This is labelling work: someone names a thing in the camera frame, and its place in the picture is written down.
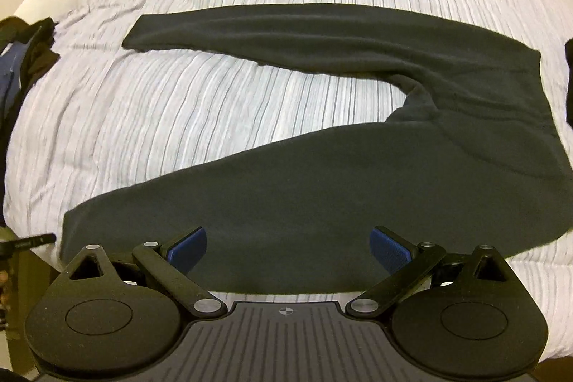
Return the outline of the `gloved left hand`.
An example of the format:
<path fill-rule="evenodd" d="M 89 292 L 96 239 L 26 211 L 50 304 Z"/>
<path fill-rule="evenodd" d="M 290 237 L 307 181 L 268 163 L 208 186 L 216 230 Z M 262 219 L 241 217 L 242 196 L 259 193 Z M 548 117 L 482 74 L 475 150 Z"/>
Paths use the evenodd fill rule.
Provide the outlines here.
<path fill-rule="evenodd" d="M 9 271 L 0 271 L 0 330 L 8 327 L 8 312 L 11 309 L 12 277 Z"/>

